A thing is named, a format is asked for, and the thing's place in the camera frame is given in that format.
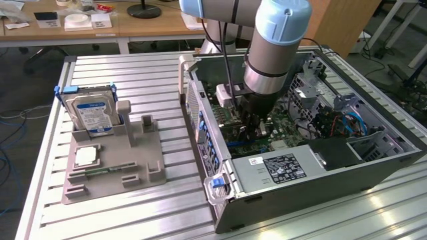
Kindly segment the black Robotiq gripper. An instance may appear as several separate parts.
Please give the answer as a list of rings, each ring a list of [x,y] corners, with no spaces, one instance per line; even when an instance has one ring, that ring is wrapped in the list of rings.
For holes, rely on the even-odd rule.
[[[244,125],[244,140],[252,141],[257,138],[256,129],[261,120],[266,119],[266,115],[276,104],[276,94],[248,93],[241,96],[238,102],[238,116]]]

